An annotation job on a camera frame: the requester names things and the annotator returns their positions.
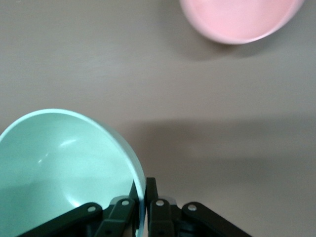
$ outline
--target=mint green bowl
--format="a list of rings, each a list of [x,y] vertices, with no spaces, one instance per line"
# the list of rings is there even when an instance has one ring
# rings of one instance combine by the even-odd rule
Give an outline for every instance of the mint green bowl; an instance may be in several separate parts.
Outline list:
[[[0,236],[22,234],[87,202],[107,208],[133,181],[145,219],[145,176],[112,128],[67,110],[27,114],[0,135]]]

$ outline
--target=table surface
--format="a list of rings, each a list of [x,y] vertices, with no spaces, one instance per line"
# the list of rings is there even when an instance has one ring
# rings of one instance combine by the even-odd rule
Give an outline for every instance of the table surface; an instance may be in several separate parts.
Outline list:
[[[262,40],[200,36],[176,0],[3,0],[0,131],[63,108],[114,127],[179,206],[316,236],[316,1]]]

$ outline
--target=screw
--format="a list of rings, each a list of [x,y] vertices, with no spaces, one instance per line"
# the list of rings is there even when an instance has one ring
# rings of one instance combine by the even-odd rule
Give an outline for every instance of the screw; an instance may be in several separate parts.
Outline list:
[[[129,201],[128,201],[128,200],[124,200],[124,201],[122,201],[122,205],[123,205],[123,206],[127,206],[127,205],[129,205]]]
[[[95,211],[97,208],[95,207],[95,206],[90,206],[90,207],[88,207],[88,212],[93,212],[93,211]]]
[[[163,205],[164,205],[163,200],[158,200],[158,201],[156,201],[156,205],[157,205],[157,206],[163,206]]]
[[[188,210],[189,210],[189,211],[196,211],[196,210],[197,210],[197,207],[196,207],[195,205],[193,205],[193,204],[190,204],[190,205],[188,206]]]

